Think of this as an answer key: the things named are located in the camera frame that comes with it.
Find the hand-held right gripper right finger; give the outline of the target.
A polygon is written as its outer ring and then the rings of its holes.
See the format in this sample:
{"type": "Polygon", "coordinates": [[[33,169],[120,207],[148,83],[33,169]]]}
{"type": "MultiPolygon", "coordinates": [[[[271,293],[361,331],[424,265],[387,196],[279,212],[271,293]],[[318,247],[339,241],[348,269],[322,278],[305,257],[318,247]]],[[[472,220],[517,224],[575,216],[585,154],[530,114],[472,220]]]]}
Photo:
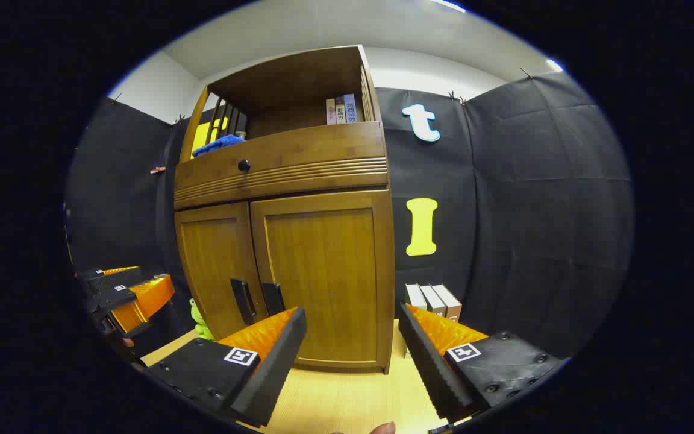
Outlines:
{"type": "Polygon", "coordinates": [[[438,417],[454,423],[518,401],[564,358],[513,332],[493,335],[404,303],[399,330],[438,417]]]}

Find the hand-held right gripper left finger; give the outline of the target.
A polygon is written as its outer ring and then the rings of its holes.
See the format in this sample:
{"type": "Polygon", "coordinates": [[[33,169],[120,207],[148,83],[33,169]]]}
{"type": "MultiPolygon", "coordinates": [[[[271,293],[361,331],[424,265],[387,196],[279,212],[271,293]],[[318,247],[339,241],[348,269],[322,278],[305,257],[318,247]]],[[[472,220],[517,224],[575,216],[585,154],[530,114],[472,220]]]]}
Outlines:
{"type": "Polygon", "coordinates": [[[305,308],[293,307],[220,341],[195,338],[142,373],[203,413],[266,426],[306,331],[305,308]]]}

